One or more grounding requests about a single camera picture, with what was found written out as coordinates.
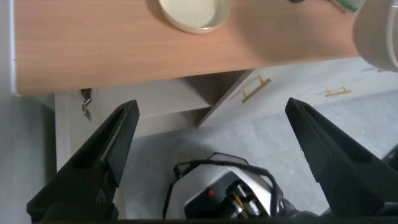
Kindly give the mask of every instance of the green object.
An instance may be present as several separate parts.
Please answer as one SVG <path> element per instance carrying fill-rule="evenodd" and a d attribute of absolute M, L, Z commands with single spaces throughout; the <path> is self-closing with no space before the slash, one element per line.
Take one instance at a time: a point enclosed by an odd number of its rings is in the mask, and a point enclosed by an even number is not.
<path fill-rule="evenodd" d="M 358 9 L 356 6 L 349 3 L 347 0 L 336 0 L 336 1 L 340 2 L 340 4 L 342 4 L 345 8 L 347 8 L 353 12 L 355 12 Z"/>

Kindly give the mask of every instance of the white bowl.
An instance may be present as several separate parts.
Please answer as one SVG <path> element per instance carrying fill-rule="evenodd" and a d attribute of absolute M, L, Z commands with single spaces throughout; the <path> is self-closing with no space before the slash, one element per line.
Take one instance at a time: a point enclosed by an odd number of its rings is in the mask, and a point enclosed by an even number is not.
<path fill-rule="evenodd" d="M 181 30 L 203 34 L 215 30 L 231 13 L 229 0 L 159 0 L 166 18 Z"/>
<path fill-rule="evenodd" d="M 354 25 L 359 54 L 371 65 L 398 72 L 398 0 L 367 0 Z"/>

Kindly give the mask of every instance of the white cup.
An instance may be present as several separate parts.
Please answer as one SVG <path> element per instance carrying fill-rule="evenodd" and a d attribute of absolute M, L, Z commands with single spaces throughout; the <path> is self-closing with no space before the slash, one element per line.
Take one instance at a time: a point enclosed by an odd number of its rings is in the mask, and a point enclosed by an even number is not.
<path fill-rule="evenodd" d="M 398 0 L 367 0 L 354 25 L 359 54 L 371 65 L 398 72 Z"/>

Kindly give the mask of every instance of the metal latch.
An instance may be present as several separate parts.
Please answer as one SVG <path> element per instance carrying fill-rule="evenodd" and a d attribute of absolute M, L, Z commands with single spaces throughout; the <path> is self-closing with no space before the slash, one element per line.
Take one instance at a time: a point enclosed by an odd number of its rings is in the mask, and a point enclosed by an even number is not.
<path fill-rule="evenodd" d="M 81 105 L 81 110 L 87 119 L 91 120 L 91 113 L 88 109 L 88 105 L 91 103 L 91 88 L 80 90 L 81 95 L 84 99 L 83 104 Z"/>

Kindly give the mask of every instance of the white wall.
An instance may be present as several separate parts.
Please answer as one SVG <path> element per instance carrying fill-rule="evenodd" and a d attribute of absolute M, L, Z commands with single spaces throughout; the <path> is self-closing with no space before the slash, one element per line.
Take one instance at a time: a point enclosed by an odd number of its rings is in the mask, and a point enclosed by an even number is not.
<path fill-rule="evenodd" d="M 11 90 L 10 1 L 0 1 L 0 223 L 30 223 L 26 203 L 55 174 L 54 113 Z"/>

